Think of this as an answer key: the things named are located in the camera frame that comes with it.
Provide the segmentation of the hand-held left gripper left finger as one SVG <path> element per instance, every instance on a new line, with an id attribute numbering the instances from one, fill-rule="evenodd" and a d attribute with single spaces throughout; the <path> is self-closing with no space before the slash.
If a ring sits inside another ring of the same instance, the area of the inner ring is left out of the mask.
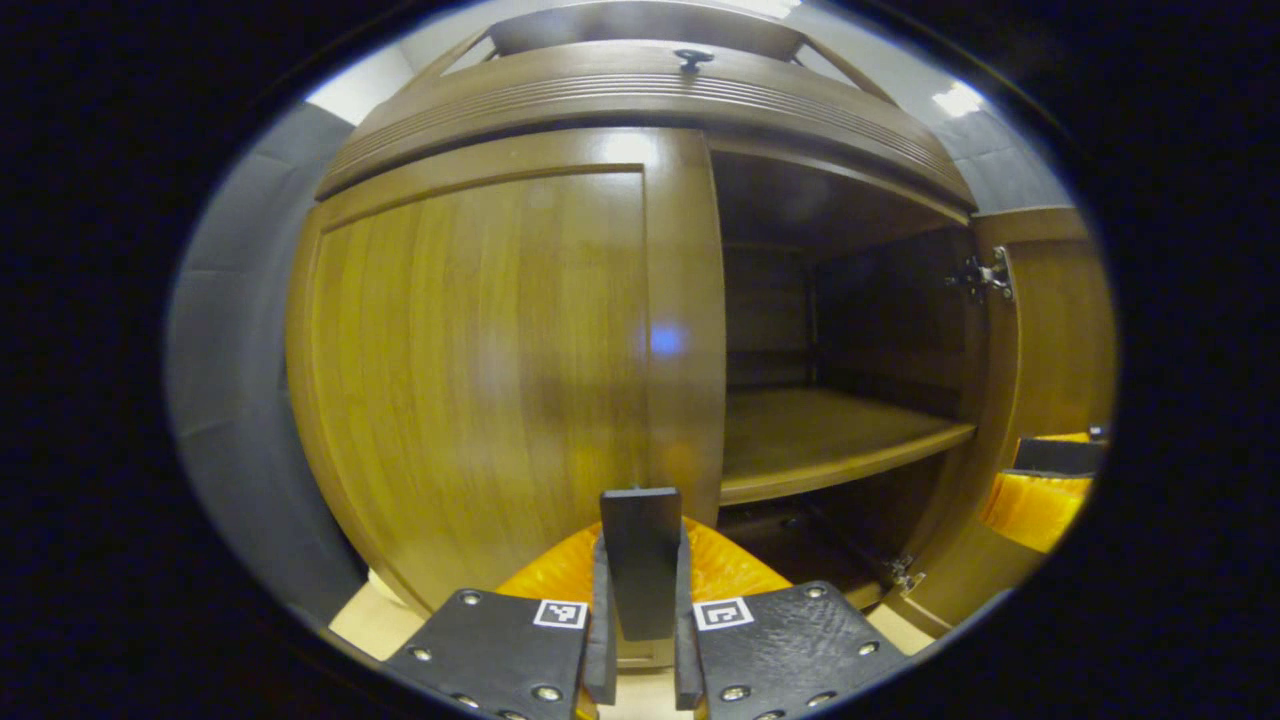
<path id="1" fill-rule="evenodd" d="M 452 720 L 599 720 L 617 633 L 595 523 L 494 591 L 458 588 L 384 666 Z"/>

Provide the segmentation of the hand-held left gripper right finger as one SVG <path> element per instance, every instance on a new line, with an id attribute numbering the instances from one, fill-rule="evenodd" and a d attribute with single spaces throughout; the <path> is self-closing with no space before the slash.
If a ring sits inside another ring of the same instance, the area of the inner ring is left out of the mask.
<path id="1" fill-rule="evenodd" d="M 695 720 L 837 720 L 909 666 L 832 584 L 790 584 L 694 520 L 676 593 L 676 703 Z"/>

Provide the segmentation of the black door handle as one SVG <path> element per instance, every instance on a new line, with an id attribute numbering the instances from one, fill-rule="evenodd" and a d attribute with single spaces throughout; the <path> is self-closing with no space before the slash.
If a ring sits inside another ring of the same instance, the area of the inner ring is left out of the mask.
<path id="1" fill-rule="evenodd" d="M 675 635 L 681 495 L 675 487 L 600 496 L 602 536 L 620 629 L 627 641 Z"/>

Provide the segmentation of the wooden cabinet door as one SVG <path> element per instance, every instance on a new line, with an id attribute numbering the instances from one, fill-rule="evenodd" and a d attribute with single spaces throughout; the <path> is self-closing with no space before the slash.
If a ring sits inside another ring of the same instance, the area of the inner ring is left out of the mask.
<path id="1" fill-rule="evenodd" d="M 333 193 L 285 310 L 323 497 L 417 612 L 497 588 L 608 489 L 675 487 L 714 524 L 724 300 L 696 129 L 522 135 Z"/>
<path id="2" fill-rule="evenodd" d="M 937 641 L 995 596 L 1020 585 L 1048 553 L 980 523 L 993 475 L 1018 441 L 1091 432 L 1112 420 L 1117 332 L 1100 246 L 1074 208 L 997 211 L 972 222 L 977 256 L 1004 246 L 1015 288 L 969 305 L 977 322 L 975 434 L 951 451 L 909 541 L 927 578 L 909 596 L 891 591 L 877 609 L 916 643 Z"/>

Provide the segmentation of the wooden double-door shoe cabinet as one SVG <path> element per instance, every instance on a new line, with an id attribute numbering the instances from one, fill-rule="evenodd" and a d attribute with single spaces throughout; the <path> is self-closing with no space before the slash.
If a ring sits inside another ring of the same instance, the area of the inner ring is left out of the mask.
<path id="1" fill-rule="evenodd" d="M 788 19 L 723 0 L 495 3 L 503 8 L 495 22 L 370 102 L 356 128 L 419 77 L 435 78 L 544 47 L 621 40 L 750 53 L 813 70 L 902 109 L 899 95 L 886 92 L 852 63 L 851 51 L 831 47 Z M 945 277 L 977 255 L 975 217 L 1073 206 L 996 202 L 991 191 L 972 187 L 977 156 L 959 152 L 960 120 L 924 126 L 952 158 L 973 192 L 974 209 L 928 197 L 867 161 L 815 143 L 786 141 L 762 129 L 691 126 L 708 138 L 718 190 L 727 397 L 822 388 L 977 427 L 977 383 L 969 378 L 977 364 L 977 320 L 968 311 L 975 304 L 963 291 L 945 287 Z M 955 448 L 783 498 L 818 502 L 850 550 L 896 557 L 909 553 L 909 541 Z M 883 582 L 881 588 L 878 600 L 864 584 L 854 597 L 867 601 L 872 621 L 908 648 L 925 650 L 957 633 L 960 626 L 937 641 L 916 643 L 895 618 L 877 614 L 891 592 Z"/>

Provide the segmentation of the wooden cabinet inner shelf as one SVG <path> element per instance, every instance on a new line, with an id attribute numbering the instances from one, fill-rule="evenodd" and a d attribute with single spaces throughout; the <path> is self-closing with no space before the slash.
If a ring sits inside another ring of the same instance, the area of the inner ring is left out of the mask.
<path id="1" fill-rule="evenodd" d="M 841 486 L 945 454 L 972 423 L 822 388 L 731 393 L 723 507 Z"/>

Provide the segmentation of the wooden cabinet drawer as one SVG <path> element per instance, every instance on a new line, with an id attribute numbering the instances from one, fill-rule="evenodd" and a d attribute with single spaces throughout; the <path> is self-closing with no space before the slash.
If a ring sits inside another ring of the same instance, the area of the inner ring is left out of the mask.
<path id="1" fill-rule="evenodd" d="M 328 199 L 434 152 L 561 122 L 762 129 L 867 161 L 925 196 L 972 210 L 952 158 L 918 119 L 864 90 L 750 53 L 712 47 L 685 70 L 677 42 L 570 44 L 419 77 L 372 109 L 333 158 Z"/>

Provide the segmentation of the small ceiling light panel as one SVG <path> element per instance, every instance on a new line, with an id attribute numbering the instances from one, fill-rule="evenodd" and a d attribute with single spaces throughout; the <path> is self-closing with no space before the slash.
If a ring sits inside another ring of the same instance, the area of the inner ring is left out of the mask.
<path id="1" fill-rule="evenodd" d="M 932 101 L 950 118 L 961 118 L 984 109 L 986 99 L 963 82 L 952 82 L 945 91 L 931 96 Z"/>

